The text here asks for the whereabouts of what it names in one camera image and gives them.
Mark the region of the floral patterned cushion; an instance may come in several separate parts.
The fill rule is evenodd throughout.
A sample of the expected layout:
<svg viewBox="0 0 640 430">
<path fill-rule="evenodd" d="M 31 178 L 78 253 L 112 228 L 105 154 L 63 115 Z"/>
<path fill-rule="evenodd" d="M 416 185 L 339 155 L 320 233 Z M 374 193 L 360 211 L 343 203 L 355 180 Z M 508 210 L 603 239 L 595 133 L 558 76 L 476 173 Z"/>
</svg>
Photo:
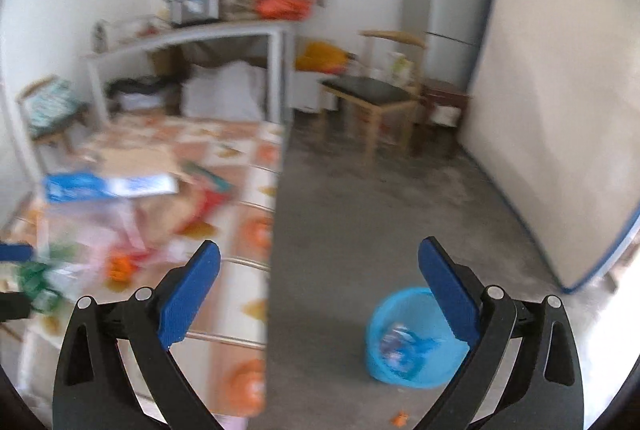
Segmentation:
<svg viewBox="0 0 640 430">
<path fill-rule="evenodd" d="M 80 108 L 72 84 L 64 78 L 52 78 L 24 101 L 29 128 L 36 132 L 52 129 Z"/>
</svg>

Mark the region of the blue plastic trash basket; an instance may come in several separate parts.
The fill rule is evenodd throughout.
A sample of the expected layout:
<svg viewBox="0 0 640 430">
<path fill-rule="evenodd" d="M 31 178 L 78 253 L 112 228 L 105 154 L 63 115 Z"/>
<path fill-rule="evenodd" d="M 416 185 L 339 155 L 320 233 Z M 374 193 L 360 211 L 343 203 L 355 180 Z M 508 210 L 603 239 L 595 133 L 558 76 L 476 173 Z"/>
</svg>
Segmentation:
<svg viewBox="0 0 640 430">
<path fill-rule="evenodd" d="M 414 287 L 387 297 L 366 331 L 369 375 L 384 384 L 431 389 L 448 384 L 469 352 L 454 336 L 432 291 Z"/>
</svg>

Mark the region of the dark wooden stool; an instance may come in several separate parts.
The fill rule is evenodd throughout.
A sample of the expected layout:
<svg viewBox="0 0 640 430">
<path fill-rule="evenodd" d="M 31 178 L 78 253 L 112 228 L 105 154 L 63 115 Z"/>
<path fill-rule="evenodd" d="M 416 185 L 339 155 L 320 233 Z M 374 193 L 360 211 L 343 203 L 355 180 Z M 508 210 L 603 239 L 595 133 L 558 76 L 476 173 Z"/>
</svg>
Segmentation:
<svg viewBox="0 0 640 430">
<path fill-rule="evenodd" d="M 438 107 L 449 107 L 458 112 L 454 125 L 449 127 L 452 132 L 449 151 L 453 156 L 459 147 L 460 134 L 470 108 L 471 96 L 454 84 L 426 78 L 421 86 L 419 102 L 424 109 L 424 116 L 420 123 L 420 132 L 424 137 L 433 130 L 432 116 Z"/>
</svg>

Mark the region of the yellow bag under shelf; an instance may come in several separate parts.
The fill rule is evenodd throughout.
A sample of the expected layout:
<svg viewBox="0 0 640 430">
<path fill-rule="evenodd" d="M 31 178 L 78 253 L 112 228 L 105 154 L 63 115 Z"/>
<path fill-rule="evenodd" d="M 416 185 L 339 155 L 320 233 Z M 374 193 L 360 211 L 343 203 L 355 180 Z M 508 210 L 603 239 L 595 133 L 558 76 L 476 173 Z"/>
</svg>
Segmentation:
<svg viewBox="0 0 640 430">
<path fill-rule="evenodd" d="M 323 41 L 309 42 L 295 60 L 295 69 L 326 74 L 343 73 L 348 65 L 348 52 Z"/>
</svg>

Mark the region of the green clear plastic bottle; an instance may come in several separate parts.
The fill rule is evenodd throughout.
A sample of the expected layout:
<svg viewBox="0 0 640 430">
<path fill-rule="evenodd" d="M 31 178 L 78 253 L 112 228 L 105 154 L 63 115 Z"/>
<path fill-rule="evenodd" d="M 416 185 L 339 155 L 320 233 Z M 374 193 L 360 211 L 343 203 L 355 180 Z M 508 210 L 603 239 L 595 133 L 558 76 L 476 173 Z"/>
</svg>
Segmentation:
<svg viewBox="0 0 640 430">
<path fill-rule="evenodd" d="M 29 298 L 32 309 L 50 315 L 74 298 L 74 269 L 68 262 L 35 257 L 20 265 L 18 288 Z"/>
</svg>

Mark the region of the steel cooking pot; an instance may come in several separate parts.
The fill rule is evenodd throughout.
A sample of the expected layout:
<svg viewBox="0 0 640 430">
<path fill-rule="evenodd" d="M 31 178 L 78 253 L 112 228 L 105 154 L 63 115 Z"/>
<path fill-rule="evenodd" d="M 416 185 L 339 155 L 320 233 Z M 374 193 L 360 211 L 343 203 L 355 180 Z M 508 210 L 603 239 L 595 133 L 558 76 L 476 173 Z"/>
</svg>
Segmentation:
<svg viewBox="0 0 640 430">
<path fill-rule="evenodd" d="M 220 0 L 165 0 L 169 23 L 175 28 L 221 20 Z"/>
</svg>

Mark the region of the orange plastic bag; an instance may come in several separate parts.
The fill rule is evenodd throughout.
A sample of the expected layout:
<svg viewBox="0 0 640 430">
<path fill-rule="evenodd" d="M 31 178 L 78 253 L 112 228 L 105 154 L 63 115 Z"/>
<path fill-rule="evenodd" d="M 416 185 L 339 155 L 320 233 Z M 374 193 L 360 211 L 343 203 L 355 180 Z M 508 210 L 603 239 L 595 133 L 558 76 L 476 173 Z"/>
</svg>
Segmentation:
<svg viewBox="0 0 640 430">
<path fill-rule="evenodd" d="M 262 19 L 304 21 L 316 0 L 256 0 L 255 12 Z"/>
</svg>

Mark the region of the red snack bag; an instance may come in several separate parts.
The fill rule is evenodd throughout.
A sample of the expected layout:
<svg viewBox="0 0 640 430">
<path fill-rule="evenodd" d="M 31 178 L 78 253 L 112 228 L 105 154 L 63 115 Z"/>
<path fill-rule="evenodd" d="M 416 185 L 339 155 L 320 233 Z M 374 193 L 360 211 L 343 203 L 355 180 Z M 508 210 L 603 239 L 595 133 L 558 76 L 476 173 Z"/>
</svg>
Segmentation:
<svg viewBox="0 0 640 430">
<path fill-rule="evenodd" d="M 175 228 L 176 235 L 185 234 L 192 225 L 203 222 L 209 214 L 226 205 L 235 195 L 235 186 L 228 179 L 213 173 L 191 160 L 182 160 L 181 168 L 189 177 L 191 208 L 189 215 Z"/>
</svg>

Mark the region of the blue white toothpaste box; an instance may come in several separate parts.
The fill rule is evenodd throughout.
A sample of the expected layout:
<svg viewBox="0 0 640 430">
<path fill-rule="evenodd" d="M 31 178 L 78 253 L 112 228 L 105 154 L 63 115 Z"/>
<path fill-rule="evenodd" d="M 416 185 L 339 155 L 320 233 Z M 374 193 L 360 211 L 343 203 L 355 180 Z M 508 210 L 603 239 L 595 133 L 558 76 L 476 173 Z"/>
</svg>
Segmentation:
<svg viewBox="0 0 640 430">
<path fill-rule="evenodd" d="M 71 203 L 111 199 L 174 195 L 178 179 L 169 174 L 134 177 L 102 177 L 88 172 L 49 174 L 43 179 L 49 203 Z"/>
</svg>

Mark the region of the clear bag pink orange print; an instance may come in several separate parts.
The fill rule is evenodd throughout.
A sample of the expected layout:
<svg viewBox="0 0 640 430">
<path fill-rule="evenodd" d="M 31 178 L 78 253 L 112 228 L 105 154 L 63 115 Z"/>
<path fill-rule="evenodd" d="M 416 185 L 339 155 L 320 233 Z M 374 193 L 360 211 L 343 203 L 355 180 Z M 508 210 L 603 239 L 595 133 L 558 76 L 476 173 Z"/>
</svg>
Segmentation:
<svg viewBox="0 0 640 430">
<path fill-rule="evenodd" d="M 38 257 L 70 263 L 74 294 L 104 281 L 132 282 L 140 269 L 186 260 L 174 233 L 191 194 L 48 205 L 37 224 Z"/>
</svg>

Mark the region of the tiled ginkgo pattern dining table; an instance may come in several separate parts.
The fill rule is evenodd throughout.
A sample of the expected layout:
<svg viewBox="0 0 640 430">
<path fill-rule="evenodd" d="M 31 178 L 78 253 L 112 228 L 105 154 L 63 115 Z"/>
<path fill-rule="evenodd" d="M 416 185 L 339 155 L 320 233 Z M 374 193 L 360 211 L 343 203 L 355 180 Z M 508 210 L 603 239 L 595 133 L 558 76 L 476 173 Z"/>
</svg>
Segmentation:
<svg viewBox="0 0 640 430">
<path fill-rule="evenodd" d="M 41 309 L 3 342 L 17 391 L 41 417 L 74 303 L 127 299 L 155 287 L 204 241 L 221 254 L 218 277 L 172 356 L 207 408 L 223 420 L 266 404 L 267 299 L 285 129 L 262 122 L 122 115 L 82 145 L 73 166 L 108 175 L 160 170 L 170 194 L 56 205 L 38 188 L 6 237 L 35 249 L 36 269 L 3 272 L 1 285 L 32 285 Z"/>
</svg>

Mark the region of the orange peel scrap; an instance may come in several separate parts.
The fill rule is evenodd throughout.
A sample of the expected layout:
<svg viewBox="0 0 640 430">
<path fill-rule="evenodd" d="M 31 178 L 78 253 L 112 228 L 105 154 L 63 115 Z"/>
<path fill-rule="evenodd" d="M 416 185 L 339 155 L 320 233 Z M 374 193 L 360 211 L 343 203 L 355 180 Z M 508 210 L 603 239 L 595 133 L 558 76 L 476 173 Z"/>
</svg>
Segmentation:
<svg viewBox="0 0 640 430">
<path fill-rule="evenodd" d="M 390 420 L 390 423 L 395 428 L 404 428 L 408 424 L 408 420 L 409 420 L 409 415 L 406 412 L 398 412 Z"/>
</svg>

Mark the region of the wooden chair black seat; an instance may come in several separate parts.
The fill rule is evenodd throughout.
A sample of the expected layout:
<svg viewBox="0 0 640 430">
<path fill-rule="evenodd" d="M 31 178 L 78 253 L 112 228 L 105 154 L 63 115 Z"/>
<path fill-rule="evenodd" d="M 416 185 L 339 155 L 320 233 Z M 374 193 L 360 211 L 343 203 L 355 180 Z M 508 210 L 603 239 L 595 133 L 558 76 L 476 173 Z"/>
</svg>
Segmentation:
<svg viewBox="0 0 640 430">
<path fill-rule="evenodd" d="M 362 30 L 359 32 L 364 38 L 361 69 L 357 75 L 340 75 L 320 82 L 319 98 L 324 101 L 326 95 L 333 95 L 338 99 L 349 102 L 368 112 L 366 142 L 364 143 L 363 164 L 371 168 L 383 117 L 394 111 L 405 112 L 405 122 L 402 124 L 398 147 L 402 153 L 408 151 L 412 135 L 412 118 L 416 107 L 420 104 L 422 90 L 423 60 L 427 45 L 422 38 L 402 31 L 390 30 Z M 410 73 L 405 86 L 393 86 L 379 78 L 367 76 L 370 61 L 374 51 L 374 41 L 390 41 L 416 49 L 416 63 Z"/>
</svg>

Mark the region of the white metal shelf table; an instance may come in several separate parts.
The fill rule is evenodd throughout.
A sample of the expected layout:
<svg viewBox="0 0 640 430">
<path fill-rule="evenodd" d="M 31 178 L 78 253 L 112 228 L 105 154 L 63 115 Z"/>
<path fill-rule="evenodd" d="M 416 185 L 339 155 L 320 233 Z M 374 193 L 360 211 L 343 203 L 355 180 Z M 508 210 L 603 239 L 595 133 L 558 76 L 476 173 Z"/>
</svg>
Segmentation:
<svg viewBox="0 0 640 430">
<path fill-rule="evenodd" d="M 286 20 L 221 21 L 160 31 L 86 56 L 94 115 L 100 127 L 111 122 L 105 80 L 99 65 L 117 55 L 145 52 L 157 71 L 186 76 L 196 62 L 219 67 L 238 58 L 267 70 L 265 110 L 272 123 L 293 118 L 288 91 L 295 74 L 295 23 Z"/>
</svg>

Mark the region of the wooden chair with cushion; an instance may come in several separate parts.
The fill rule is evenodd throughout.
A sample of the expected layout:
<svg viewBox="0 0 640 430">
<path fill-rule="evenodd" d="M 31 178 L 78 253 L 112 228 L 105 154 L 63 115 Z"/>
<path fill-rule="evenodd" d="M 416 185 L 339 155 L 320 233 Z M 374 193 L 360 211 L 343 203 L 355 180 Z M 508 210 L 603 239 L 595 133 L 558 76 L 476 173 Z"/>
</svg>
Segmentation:
<svg viewBox="0 0 640 430">
<path fill-rule="evenodd" d="M 74 153 L 70 129 L 76 123 L 88 127 L 90 104 L 76 95 L 70 81 L 49 75 L 22 90 L 16 103 L 36 147 L 59 145 L 68 155 Z"/>
</svg>

